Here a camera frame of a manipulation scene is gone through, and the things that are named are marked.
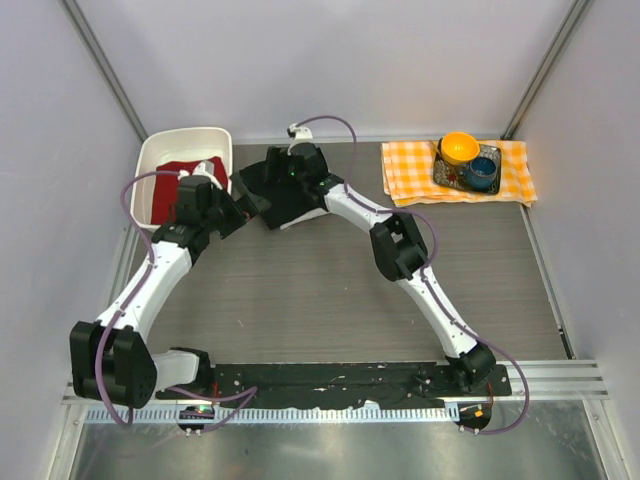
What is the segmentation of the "black t shirt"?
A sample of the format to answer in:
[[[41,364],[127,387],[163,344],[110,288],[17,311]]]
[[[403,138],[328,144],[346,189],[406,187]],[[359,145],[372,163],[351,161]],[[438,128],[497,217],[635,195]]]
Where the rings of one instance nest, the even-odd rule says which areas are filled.
[[[239,172],[258,174],[263,178],[265,161],[249,165]],[[280,230],[279,227],[296,217],[316,208],[322,208],[318,203],[309,199],[304,191],[269,190],[263,186],[252,186],[254,191],[267,198],[272,207],[263,213],[260,218],[269,230]]]

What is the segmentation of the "white plastic tub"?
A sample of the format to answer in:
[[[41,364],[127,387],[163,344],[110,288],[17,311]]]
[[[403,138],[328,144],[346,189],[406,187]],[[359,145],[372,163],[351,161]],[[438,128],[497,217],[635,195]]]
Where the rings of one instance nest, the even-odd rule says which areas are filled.
[[[219,156],[227,170],[231,192],[231,174],[234,172],[232,138],[229,132],[219,127],[190,127],[167,130],[151,135],[141,147],[136,175],[156,171],[162,164],[171,161],[196,161]],[[147,177],[132,187],[130,212],[136,222],[148,231],[159,225],[151,224],[151,208],[156,179]]]

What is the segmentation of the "orange checkered cloth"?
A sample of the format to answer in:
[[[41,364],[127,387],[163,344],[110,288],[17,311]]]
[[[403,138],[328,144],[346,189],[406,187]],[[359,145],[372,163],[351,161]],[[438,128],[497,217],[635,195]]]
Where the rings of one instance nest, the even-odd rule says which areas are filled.
[[[500,188],[488,195],[440,186],[432,179],[435,151],[429,141],[388,142],[381,146],[384,191],[399,207],[414,204],[518,202],[538,200],[522,141],[484,140],[502,154]]]

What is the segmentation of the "white t shirt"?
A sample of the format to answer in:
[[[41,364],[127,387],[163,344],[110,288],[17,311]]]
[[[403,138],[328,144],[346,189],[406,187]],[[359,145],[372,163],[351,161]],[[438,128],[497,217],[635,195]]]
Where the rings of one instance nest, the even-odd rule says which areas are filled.
[[[296,217],[293,220],[285,222],[284,224],[282,224],[279,227],[279,229],[280,230],[285,230],[285,229],[288,229],[288,228],[290,228],[290,227],[292,227],[294,225],[300,224],[302,222],[310,221],[310,220],[313,220],[315,218],[325,216],[327,214],[328,214],[328,212],[326,210],[324,210],[322,208],[316,208],[316,209],[313,209],[311,211],[308,211],[308,212]]]

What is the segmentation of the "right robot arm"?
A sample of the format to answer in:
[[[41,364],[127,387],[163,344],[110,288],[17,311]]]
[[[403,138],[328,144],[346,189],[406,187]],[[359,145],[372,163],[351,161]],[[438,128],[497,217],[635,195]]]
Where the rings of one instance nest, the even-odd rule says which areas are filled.
[[[261,180],[271,203],[263,220],[271,229],[329,213],[366,231],[378,271],[400,285],[431,323],[452,368],[455,389],[472,395],[486,385],[495,356],[455,317],[456,310],[430,268],[430,252],[413,214],[385,209],[357,194],[345,180],[329,172],[321,150],[308,142],[289,148],[268,147]]]

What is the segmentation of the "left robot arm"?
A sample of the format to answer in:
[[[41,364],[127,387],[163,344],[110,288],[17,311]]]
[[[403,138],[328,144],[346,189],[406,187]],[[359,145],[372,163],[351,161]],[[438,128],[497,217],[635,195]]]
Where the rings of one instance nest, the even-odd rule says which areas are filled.
[[[193,399],[211,392],[208,353],[176,347],[153,355],[147,339],[161,308],[208,247],[211,235],[226,238],[269,206],[248,190],[233,198],[205,175],[181,178],[167,222],[146,240],[148,254],[139,270],[94,322],[79,322],[71,330],[75,394],[108,408],[140,409],[161,390],[179,387]]]

